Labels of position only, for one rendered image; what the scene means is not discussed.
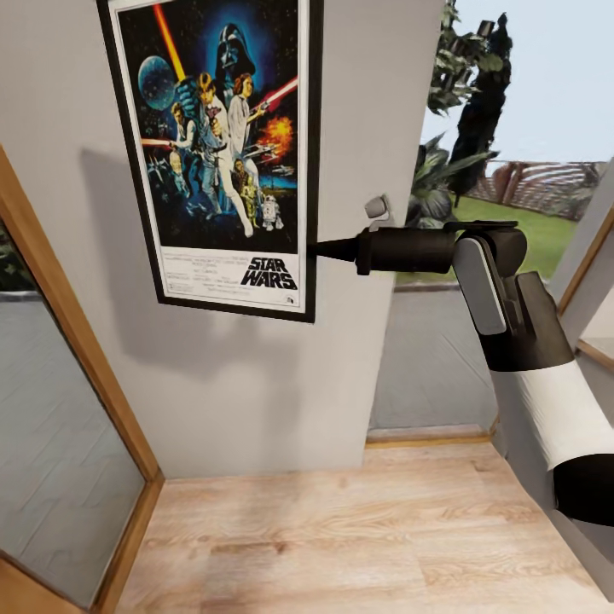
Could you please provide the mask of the poster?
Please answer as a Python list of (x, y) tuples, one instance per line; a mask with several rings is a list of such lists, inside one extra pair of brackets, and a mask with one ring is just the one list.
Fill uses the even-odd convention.
[(96, 0), (159, 304), (316, 321), (324, 0)]

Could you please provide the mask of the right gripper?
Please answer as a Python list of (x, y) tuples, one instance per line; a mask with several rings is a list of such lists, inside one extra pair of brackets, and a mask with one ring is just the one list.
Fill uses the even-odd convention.
[(370, 270), (412, 272), (418, 269), (422, 244), (420, 228), (379, 228), (348, 240), (318, 241), (307, 246), (307, 252), (348, 262), (356, 261), (357, 275)]

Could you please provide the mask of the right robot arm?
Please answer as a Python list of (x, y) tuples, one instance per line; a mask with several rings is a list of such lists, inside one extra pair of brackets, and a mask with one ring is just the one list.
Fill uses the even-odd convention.
[[(396, 228), (387, 193), (365, 206), (377, 218), (348, 240), (307, 252), (370, 270), (447, 274), (452, 265), (495, 388), (506, 457), (523, 489), (558, 509), (614, 565), (614, 429), (577, 364), (556, 296), (538, 271), (515, 275), (527, 252), (516, 220)], [(386, 215), (386, 217), (385, 217)], [(455, 232), (464, 233), (455, 240)]]

